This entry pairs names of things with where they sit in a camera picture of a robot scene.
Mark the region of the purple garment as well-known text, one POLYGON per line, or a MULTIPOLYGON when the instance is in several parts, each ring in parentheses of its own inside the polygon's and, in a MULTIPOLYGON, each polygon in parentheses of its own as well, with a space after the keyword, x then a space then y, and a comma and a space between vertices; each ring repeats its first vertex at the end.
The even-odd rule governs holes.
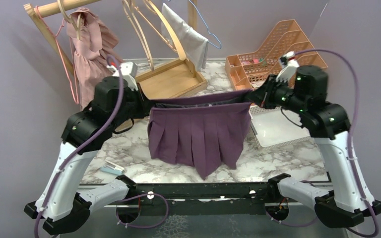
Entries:
POLYGON ((147 127, 152 159, 194 167, 202 179, 231 169, 250 130, 250 90, 153 100, 147 127))

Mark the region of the blue wire hanger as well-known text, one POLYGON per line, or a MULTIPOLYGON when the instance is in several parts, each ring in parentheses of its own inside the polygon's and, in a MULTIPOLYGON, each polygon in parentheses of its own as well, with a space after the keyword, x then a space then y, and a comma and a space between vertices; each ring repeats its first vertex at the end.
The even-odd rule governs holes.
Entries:
POLYGON ((211 33, 208 24, 204 20, 203 16, 201 15, 201 13, 197 7, 197 1, 196 0, 189 0, 188 1, 188 11, 190 11, 190 13, 188 13, 188 17, 190 17, 190 20, 188 20, 188 22, 185 22, 184 20, 181 19, 181 21, 187 27, 192 28, 193 30, 196 31, 196 29, 197 29, 197 27, 196 27, 196 25, 197 25, 196 13, 197 13, 199 18, 201 19, 201 21, 205 25, 208 34, 211 35, 212 37, 214 37, 218 41, 219 45, 216 45, 216 44, 212 43, 211 41, 208 41, 208 43, 211 44, 212 46, 216 47, 217 49, 222 49, 221 41, 218 39, 218 37, 215 34, 211 33))

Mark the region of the white skirt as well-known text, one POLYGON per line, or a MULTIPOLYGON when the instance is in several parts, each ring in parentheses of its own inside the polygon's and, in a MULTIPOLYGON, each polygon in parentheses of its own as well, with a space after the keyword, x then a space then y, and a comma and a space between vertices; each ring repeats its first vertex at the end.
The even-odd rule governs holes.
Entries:
POLYGON ((195 70, 201 71, 205 69, 208 54, 208 39, 189 26, 165 3, 162 5, 161 13, 174 30, 187 58, 194 64, 195 70))

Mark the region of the pink skirt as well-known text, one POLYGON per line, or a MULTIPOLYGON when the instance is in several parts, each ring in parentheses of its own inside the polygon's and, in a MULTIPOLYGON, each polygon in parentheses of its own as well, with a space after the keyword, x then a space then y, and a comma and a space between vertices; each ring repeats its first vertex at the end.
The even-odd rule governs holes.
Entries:
POLYGON ((84 108, 93 99, 95 86, 104 77, 112 75, 107 69, 107 55, 114 56, 118 62, 123 60, 114 50, 119 43, 117 35, 98 15, 88 8, 80 7, 70 17, 75 22, 80 19, 79 37, 73 25, 68 25, 66 32, 74 47, 73 66, 79 82, 79 102, 84 108))

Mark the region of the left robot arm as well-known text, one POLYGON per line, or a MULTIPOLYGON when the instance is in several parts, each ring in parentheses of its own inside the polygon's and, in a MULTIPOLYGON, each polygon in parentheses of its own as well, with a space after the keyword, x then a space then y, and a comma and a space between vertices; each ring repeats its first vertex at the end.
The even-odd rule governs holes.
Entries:
POLYGON ((24 212, 56 237, 77 231, 92 212, 115 201, 131 203, 132 180, 120 176, 95 189, 78 192, 79 184, 103 144, 127 120, 142 119, 151 103, 134 79, 108 76, 95 87, 93 100, 67 120, 57 163, 40 198, 24 212))

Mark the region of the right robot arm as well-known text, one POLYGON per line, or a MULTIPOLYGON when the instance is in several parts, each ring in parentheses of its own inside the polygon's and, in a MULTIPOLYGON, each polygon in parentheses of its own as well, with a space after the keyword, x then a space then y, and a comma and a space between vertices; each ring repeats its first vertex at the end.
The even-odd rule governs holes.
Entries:
POLYGON ((255 105, 273 109, 280 107, 296 113, 301 126, 308 130, 320 150, 333 190, 325 190, 300 182, 288 174, 268 181, 267 197, 274 202, 290 198, 314 210, 329 228, 351 228, 368 216, 381 213, 381 201, 375 200, 361 174, 352 144, 348 140, 351 127, 345 109, 327 101, 328 75, 318 66, 297 68, 295 84, 279 82, 270 75, 247 98, 255 105))

